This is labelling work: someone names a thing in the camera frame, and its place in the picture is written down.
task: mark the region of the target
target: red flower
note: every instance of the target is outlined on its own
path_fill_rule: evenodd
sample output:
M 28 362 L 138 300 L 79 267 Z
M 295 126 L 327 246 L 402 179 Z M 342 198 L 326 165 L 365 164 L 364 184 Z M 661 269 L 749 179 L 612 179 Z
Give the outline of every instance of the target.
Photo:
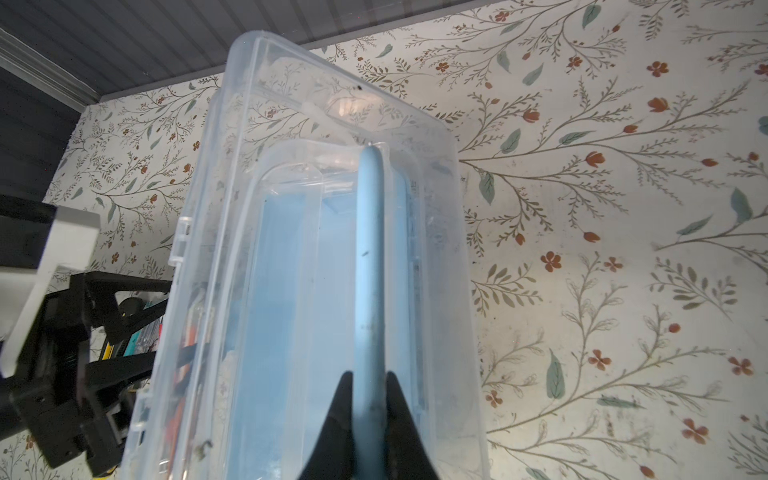
M 640 467 L 640 472 L 645 475 L 646 478 L 656 478 L 656 474 L 653 470 L 648 468 L 647 466 L 643 465 Z
M 752 376 L 754 374 L 754 371 L 750 368 L 752 366 L 752 362 L 749 361 L 749 359 L 744 359 L 739 362 L 735 356 L 732 356 L 728 359 L 728 361 L 735 365 L 731 369 L 731 372 L 737 375 L 741 375 L 743 373 L 746 376 Z
M 529 124 L 532 124 L 538 120 L 538 115 L 539 113 L 536 110 L 531 110 L 529 108 L 523 114 L 523 120 L 527 121 Z
M 600 240 L 600 237 L 594 232 L 584 232 L 584 240 L 589 243 L 595 243 Z
M 683 423 L 686 427 L 688 427 L 687 429 L 683 430 L 683 437 L 686 439 L 693 437 L 696 443 L 701 445 L 705 445 L 707 443 L 707 440 L 704 439 L 704 437 L 710 433 L 710 430 L 707 427 L 699 427 L 697 429 L 692 419 L 685 419 L 683 420 Z
M 660 77 L 663 73 L 669 73 L 669 70 L 667 70 L 667 64 L 660 61 L 655 61 L 653 64 L 648 65 L 646 69 L 652 71 L 652 75 L 654 77 Z
M 605 157 L 603 157 L 603 154 L 599 154 L 596 151 L 591 151 L 587 155 L 587 165 L 590 167 L 598 167 L 598 164 L 604 164 L 605 163 Z
M 491 395 L 486 395 L 485 396 L 485 399 L 488 400 L 491 403 L 491 406 L 493 408 L 496 408 L 499 405 L 501 405 L 502 403 L 504 403 L 504 400 L 502 400 L 501 398 L 496 396 L 497 394 L 498 394 L 498 392 L 496 392 L 495 390 L 491 390 Z
M 541 256 L 541 261 L 545 263 L 544 268 L 549 273 L 552 273 L 554 269 L 562 267 L 560 264 L 560 256 L 555 255 L 554 252 L 547 252 L 546 255 Z
M 571 63 L 568 64 L 568 68 L 576 68 L 581 65 L 581 57 L 574 55 L 568 59 Z
M 592 365 L 597 366 L 597 368 L 601 371 L 605 371 L 605 366 L 611 364 L 611 359 L 609 358 L 603 358 L 602 352 L 600 350 L 592 350 L 592 353 L 594 356 L 589 357 L 588 362 Z
M 667 103 L 666 98 L 659 98 L 655 97 L 653 100 L 648 102 L 648 106 L 650 107 L 650 111 L 653 111 L 654 113 L 661 113 L 663 111 L 669 110 L 670 105 Z
M 622 267 L 624 267 L 624 265 L 623 265 L 623 264 L 621 264 L 621 263 L 616 263 L 616 257 L 608 257 L 608 259 L 609 259 L 610 261 L 608 261 L 608 262 L 604 262 L 604 263 L 603 263 L 603 265 L 605 265 L 605 267 L 606 267 L 606 268 L 608 268 L 609 270 L 611 270 L 611 272 L 614 272 L 614 273 L 616 273 L 616 269 L 617 269 L 617 268 L 622 268 Z

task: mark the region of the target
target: transparent lid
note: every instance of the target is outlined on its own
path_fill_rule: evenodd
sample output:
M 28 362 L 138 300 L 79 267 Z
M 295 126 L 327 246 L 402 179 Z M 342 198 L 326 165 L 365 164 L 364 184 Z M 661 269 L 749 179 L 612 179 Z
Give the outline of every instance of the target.
M 383 157 L 386 369 L 442 478 L 487 478 L 455 142 L 275 35 L 230 50 L 128 478 L 296 478 L 355 364 L 359 162 Z

